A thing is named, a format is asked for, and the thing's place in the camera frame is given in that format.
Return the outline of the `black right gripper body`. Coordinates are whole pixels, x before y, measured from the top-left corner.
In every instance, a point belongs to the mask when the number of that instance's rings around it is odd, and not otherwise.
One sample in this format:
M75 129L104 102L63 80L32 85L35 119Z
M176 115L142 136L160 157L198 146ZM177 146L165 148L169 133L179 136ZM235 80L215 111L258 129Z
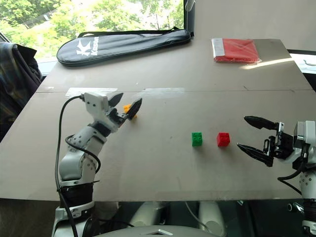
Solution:
M284 132L284 123L269 122L263 127L276 131L275 136L265 139L263 152L271 158L287 159L293 152L293 136Z

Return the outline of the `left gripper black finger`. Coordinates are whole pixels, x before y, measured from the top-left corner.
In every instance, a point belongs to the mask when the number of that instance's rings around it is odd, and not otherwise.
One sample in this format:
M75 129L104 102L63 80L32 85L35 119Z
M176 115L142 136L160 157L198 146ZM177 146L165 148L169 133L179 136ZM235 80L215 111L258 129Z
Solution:
M138 113L141 105L142 105L142 98L139 98L139 99L135 100L131 104L131 106L128 109L128 111L126 112L127 119L132 120L136 116L136 114Z
M110 107L115 107L121 100L123 96L123 93L118 93L113 95L109 100L108 100L108 104Z

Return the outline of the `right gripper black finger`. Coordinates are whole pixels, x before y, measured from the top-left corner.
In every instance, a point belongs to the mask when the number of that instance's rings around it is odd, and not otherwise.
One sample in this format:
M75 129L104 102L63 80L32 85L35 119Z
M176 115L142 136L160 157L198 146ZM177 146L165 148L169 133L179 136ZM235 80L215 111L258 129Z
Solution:
M266 155L263 151L258 150L254 147L243 145L240 143L237 143L237 146L248 156L252 157L255 160L258 160L262 163L264 163L267 167L272 167L273 166L273 161L274 158L269 157Z
M244 120L250 124L251 126L257 128L257 129L268 129L268 130L278 130L278 123L272 122L270 120L267 120L262 117L256 117L256 116L245 116Z

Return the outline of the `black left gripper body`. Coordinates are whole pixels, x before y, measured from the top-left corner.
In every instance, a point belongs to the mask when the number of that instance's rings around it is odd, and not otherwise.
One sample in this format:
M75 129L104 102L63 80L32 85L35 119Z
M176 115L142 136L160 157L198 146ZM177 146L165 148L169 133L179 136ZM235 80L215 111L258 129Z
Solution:
M116 108L111 108L107 113L106 116L113 122L117 127L121 127L124 122L129 119L128 114L126 113L119 113Z

